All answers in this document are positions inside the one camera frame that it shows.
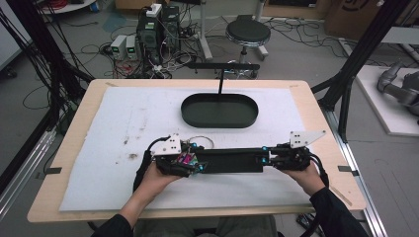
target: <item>human hand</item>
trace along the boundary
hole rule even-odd
[[[172,182],[179,180],[181,177],[163,175],[157,168],[155,162],[151,162],[144,174],[141,184],[137,191],[141,193],[143,198],[152,202],[163,190]]]
[[[303,171],[283,170],[282,172],[291,176],[309,196],[313,196],[317,191],[325,187],[312,161]]]

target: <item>black sleeve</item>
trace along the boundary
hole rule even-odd
[[[116,214],[101,225],[91,237],[133,237],[133,233],[128,221]]]
[[[346,205],[329,189],[318,191],[310,201],[326,236],[368,236]]]

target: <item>black oval tray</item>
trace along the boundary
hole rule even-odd
[[[181,110],[187,124],[205,128],[247,127],[259,114],[256,102],[240,94],[194,94],[184,100]]]

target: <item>wooden table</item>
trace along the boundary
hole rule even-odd
[[[64,197],[71,169],[86,137],[92,120],[99,109],[102,98],[109,87],[191,87],[218,88],[217,80],[113,80],[93,81],[69,127],[51,168],[62,167],[60,174],[47,175],[28,214],[31,222],[55,222],[73,220],[109,219],[115,211],[59,211]],[[350,210],[366,207],[363,195],[351,172],[339,172],[338,166],[347,166],[326,119],[317,105],[310,88],[304,81],[280,80],[227,80],[224,88],[282,88],[290,89],[306,130],[326,130],[326,135],[312,146],[329,174],[330,190],[340,198]],[[221,216],[268,213],[313,212],[310,206],[253,206],[240,208],[192,208],[146,210],[141,218]]]

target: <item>gray floor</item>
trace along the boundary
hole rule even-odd
[[[60,15],[61,20],[70,24],[85,24],[98,22],[97,25],[86,27],[63,26],[67,39],[82,62],[86,62],[86,68],[96,78],[110,78],[109,71],[112,70],[109,60],[101,55],[84,54],[81,51],[95,50],[94,46],[83,46],[88,44],[100,45],[111,41],[111,37],[118,34],[134,33],[136,26],[136,15],[119,14],[108,7],[98,14],[87,10],[80,10],[74,13]],[[207,20],[208,29],[212,29],[210,36],[223,36],[226,24],[222,18]],[[327,36],[323,33],[322,24],[316,22],[307,25],[305,31],[309,35],[318,34],[320,39]],[[117,26],[130,26],[111,31]],[[343,50],[333,40],[327,40],[325,44],[331,45],[311,47],[300,42],[294,42],[289,38],[299,40],[295,30],[287,32],[285,27],[277,26],[283,31],[278,33],[272,31],[271,40],[267,43],[270,55],[264,61],[260,57],[249,52],[248,59],[261,64],[258,79],[269,80],[304,80],[310,86],[332,77],[345,63],[345,57],[338,57],[334,52],[343,56]],[[304,41],[315,40],[303,34],[303,28],[299,28]],[[227,39],[209,38],[214,62],[225,62],[237,59],[240,47]],[[404,53],[396,50],[387,44],[381,45],[372,56],[378,63],[391,64],[398,58],[402,58],[405,64],[412,64],[412,60]],[[41,120],[46,109],[30,110],[22,104],[25,97],[42,83],[37,79],[32,65],[25,56],[19,56],[11,64],[18,72],[17,78],[7,78],[4,74],[0,76],[0,150],[1,163],[0,172],[3,172],[10,160],[13,159],[32,130]],[[173,73],[174,78],[214,78],[211,70],[199,70],[195,74],[193,70],[182,68]],[[356,157],[358,165],[370,193],[376,204],[378,213],[384,224],[388,236],[418,236],[419,226],[419,188],[415,184],[417,177],[417,159],[419,138],[387,135],[379,123],[371,106],[354,83],[351,107],[348,121],[348,139],[351,149]],[[26,100],[26,105],[32,108],[44,107],[47,104],[46,91],[44,88],[33,92]],[[46,161],[58,142],[48,151],[36,173],[42,170]],[[1,236],[89,236],[92,231],[85,222],[54,223],[54,224],[33,224],[28,222],[26,215],[42,184],[42,180],[35,176],[25,186],[11,207],[5,218],[0,222]],[[354,213],[357,218],[363,217]],[[277,226],[286,236],[296,236],[302,233],[302,229],[296,226],[294,215],[278,215]]]

